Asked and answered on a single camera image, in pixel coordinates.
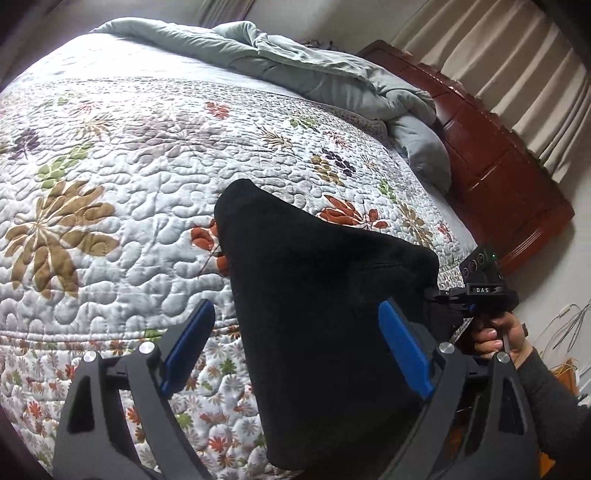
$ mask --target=white quilted bedspread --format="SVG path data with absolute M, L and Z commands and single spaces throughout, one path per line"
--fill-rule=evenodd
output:
M 406 163 L 365 133 L 379 135 L 370 122 L 236 86 L 236 75 L 187 80 L 177 66 L 151 76 L 149 62 L 121 73 L 115 50 L 174 60 L 92 41 L 76 66 L 66 45 L 0 95 L 0 403 L 50 468 L 82 353 L 124 355 L 208 298 L 216 329 L 172 409 L 216 478 L 289 478 L 265 456 L 217 242 L 224 188 L 250 178 L 326 221 L 425 245 L 441 287 L 462 284 L 466 252 Z M 122 401 L 141 460 L 155 466 L 132 398 Z

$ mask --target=light green comforter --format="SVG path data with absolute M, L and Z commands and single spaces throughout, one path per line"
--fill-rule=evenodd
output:
M 138 37 L 166 50 L 281 85 L 315 102 L 386 123 L 393 145 L 415 174 L 446 192 L 449 159 L 428 127 L 435 104 L 425 92 L 382 67 L 346 53 L 312 50 L 249 21 L 213 29 L 118 18 L 92 33 Z

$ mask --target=headboard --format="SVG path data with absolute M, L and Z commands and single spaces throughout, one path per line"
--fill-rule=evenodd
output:
M 476 242 L 496 252 L 505 274 L 566 227 L 574 210 L 555 182 L 461 84 L 382 40 L 358 56 L 431 93 L 452 167 L 446 199 Z

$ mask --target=dark gray sweater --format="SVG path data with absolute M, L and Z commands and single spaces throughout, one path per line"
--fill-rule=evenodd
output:
M 518 371 L 540 450 L 556 466 L 544 479 L 591 478 L 591 417 L 587 407 L 544 365 L 536 350 Z

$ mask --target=curtain fold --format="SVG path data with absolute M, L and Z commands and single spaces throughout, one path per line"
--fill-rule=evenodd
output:
M 213 28 L 216 25 L 244 20 L 254 0 L 203 0 L 197 13 L 199 27 Z
M 430 0 L 391 44 L 481 99 L 557 181 L 591 133 L 589 73 L 530 0 Z

